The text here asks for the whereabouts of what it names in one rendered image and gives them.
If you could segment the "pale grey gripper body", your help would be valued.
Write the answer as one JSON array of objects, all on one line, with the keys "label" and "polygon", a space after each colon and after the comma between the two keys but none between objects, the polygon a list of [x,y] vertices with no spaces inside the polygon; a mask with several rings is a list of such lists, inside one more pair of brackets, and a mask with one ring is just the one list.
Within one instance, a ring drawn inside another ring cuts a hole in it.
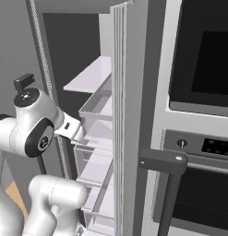
[{"label": "pale grey gripper body", "polygon": [[86,144],[86,139],[85,139],[82,125],[79,126],[74,137],[71,139],[71,143],[75,144],[75,145],[85,145]]}]

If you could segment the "clear fridge drawer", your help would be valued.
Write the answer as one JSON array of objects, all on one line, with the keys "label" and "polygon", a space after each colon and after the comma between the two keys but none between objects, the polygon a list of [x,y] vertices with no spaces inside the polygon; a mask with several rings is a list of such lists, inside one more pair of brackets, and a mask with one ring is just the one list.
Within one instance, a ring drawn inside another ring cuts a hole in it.
[{"label": "clear fridge drawer", "polygon": [[81,208],[86,227],[101,234],[114,236],[114,188],[87,186],[88,198]]},{"label": "clear fridge drawer", "polygon": [[113,161],[113,151],[97,147],[74,147],[78,181],[101,186]]},{"label": "clear fridge drawer", "polygon": [[78,111],[85,138],[94,142],[111,139],[113,131],[112,80],[107,77]]}]

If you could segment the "white fridge shelf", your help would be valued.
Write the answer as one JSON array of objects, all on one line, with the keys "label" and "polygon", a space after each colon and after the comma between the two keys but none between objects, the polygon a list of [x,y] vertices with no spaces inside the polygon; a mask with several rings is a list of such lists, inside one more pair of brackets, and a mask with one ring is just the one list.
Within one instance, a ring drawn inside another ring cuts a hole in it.
[{"label": "white fridge shelf", "polygon": [[111,70],[111,58],[108,56],[99,56],[65,85],[64,90],[93,93],[111,75]]}]

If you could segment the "grey fridge door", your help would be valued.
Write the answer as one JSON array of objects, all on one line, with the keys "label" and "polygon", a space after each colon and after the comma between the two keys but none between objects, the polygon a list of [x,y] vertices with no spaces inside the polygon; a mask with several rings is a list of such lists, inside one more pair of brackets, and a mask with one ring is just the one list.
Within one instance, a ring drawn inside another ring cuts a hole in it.
[{"label": "grey fridge door", "polygon": [[167,0],[112,6],[114,236],[134,236],[138,145],[147,32],[163,23]]}]

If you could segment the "grey built-in oven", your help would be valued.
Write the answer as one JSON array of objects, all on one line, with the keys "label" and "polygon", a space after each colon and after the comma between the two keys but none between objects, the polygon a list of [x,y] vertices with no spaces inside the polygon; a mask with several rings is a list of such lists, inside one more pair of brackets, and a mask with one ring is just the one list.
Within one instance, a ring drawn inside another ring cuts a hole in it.
[{"label": "grey built-in oven", "polygon": [[[184,148],[179,139],[187,141]],[[185,154],[188,163],[228,169],[228,138],[166,129],[162,150]],[[228,174],[186,168],[173,219],[228,231]]]}]

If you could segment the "black built-in microwave oven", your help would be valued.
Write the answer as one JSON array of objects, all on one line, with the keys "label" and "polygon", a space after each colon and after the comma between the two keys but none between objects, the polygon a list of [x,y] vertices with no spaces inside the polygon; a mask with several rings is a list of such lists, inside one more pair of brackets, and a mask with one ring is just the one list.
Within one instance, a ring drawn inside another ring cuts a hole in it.
[{"label": "black built-in microwave oven", "polygon": [[182,1],[169,108],[228,117],[228,0]]}]

